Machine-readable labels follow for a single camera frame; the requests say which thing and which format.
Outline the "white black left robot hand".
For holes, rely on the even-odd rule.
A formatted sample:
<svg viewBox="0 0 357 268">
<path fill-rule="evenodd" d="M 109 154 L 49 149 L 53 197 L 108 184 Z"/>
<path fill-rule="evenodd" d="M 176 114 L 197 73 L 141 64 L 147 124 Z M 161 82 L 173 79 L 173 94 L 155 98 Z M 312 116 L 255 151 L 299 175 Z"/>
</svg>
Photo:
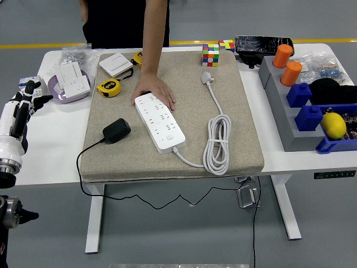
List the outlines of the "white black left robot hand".
<svg viewBox="0 0 357 268">
<path fill-rule="evenodd" d="M 27 151 L 27 123 L 31 116 L 53 98 L 51 95 L 35 97 L 41 82 L 29 80 L 24 91 L 18 91 L 9 100 L 1 114 L 1 164 L 19 169 Z"/>
</svg>

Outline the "person's left hand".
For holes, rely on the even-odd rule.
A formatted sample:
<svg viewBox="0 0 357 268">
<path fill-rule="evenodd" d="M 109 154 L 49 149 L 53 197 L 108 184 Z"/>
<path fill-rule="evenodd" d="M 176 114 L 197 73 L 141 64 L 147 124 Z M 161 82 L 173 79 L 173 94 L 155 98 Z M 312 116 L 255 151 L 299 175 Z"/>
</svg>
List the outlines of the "person's left hand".
<svg viewBox="0 0 357 268">
<path fill-rule="evenodd" d="M 151 92 L 171 111 L 175 110 L 175 97 L 168 85 L 163 82 L 156 74 L 141 74 L 140 79 L 131 97 L 131 103 L 134 106 L 134 100 L 142 94 Z"/>
</svg>

